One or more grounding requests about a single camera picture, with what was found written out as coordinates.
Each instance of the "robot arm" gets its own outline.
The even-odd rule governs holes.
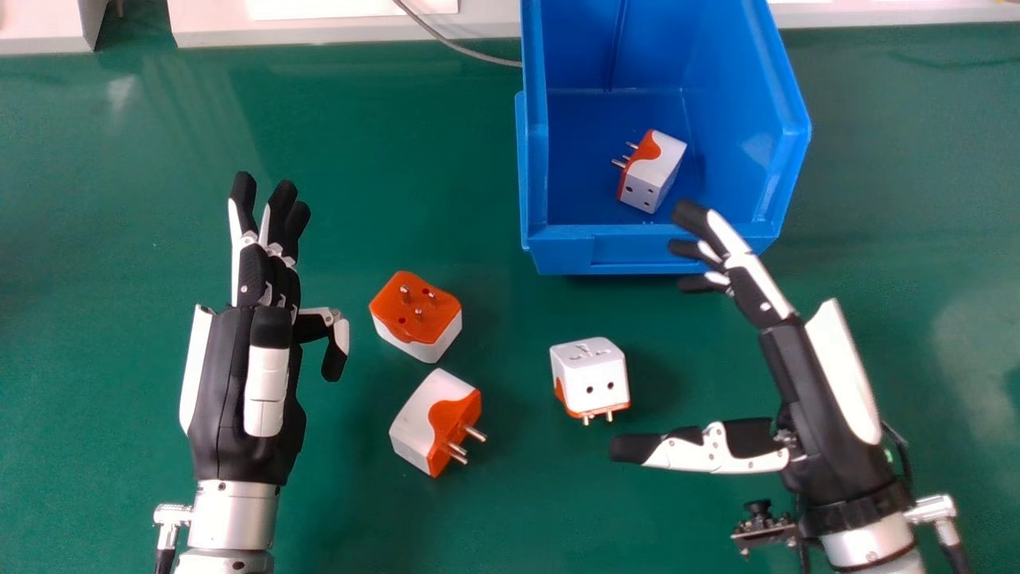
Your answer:
[[[912,553],[909,526],[925,513],[911,514],[918,507],[881,446],[878,410],[838,304],[825,302],[805,323],[722,215],[681,200],[673,220],[696,240],[673,240],[670,251],[709,267],[680,278],[680,290],[724,294],[757,328],[779,394],[779,414],[774,422],[750,419],[712,423],[700,432],[692,427],[617,436],[610,457],[670,470],[778,472],[803,502],[799,523],[773,520],[767,505],[756,504],[752,519],[733,534],[738,545],[785,539],[794,530],[798,540],[820,540],[834,567],[855,571],[887,566]],[[952,520],[946,516],[938,520]],[[742,554],[749,547],[742,546]]]
[[[301,309],[295,265],[311,215],[297,189],[282,181],[256,225],[255,180],[238,173],[227,199],[232,244],[231,306],[198,306],[178,412],[192,450],[198,489],[193,506],[160,505],[157,574],[172,568],[176,537],[191,550],[177,574],[269,574],[279,489],[304,442],[297,400],[301,346],[326,338],[323,378],[337,381],[350,347],[337,310]]]

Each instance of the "plug pin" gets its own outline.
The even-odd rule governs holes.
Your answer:
[[[473,437],[478,442],[484,442],[484,441],[489,440],[489,437],[486,436],[486,434],[483,432],[479,431],[478,429],[476,429],[476,428],[474,428],[474,427],[472,427],[470,425],[464,425],[464,432],[466,432],[467,434],[471,435],[471,437]]]

